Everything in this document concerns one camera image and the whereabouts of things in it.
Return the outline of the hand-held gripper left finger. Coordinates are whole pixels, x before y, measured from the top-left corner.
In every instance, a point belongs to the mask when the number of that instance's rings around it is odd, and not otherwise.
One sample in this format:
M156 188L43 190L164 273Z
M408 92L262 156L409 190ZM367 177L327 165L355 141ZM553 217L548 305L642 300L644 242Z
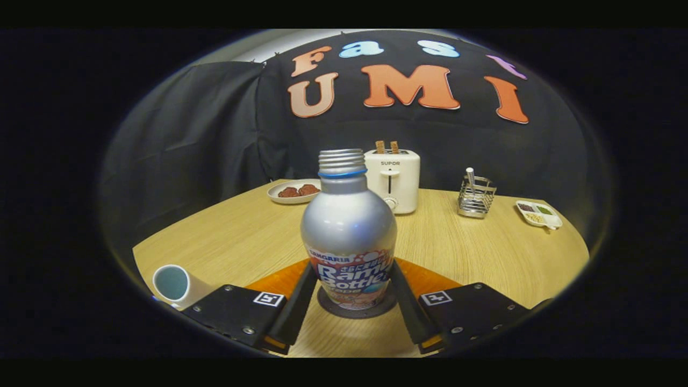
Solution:
M310 260L302 260L245 287L223 284L183 314L228 340L287 355L297 341L316 283Z

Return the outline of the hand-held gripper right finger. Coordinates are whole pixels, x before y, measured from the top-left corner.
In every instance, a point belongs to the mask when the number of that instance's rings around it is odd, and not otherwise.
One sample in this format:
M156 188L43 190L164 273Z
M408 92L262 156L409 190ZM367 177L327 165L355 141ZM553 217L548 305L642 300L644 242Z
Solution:
M471 348L535 312L488 284L462 285L401 258L390 274L406 330L421 354Z

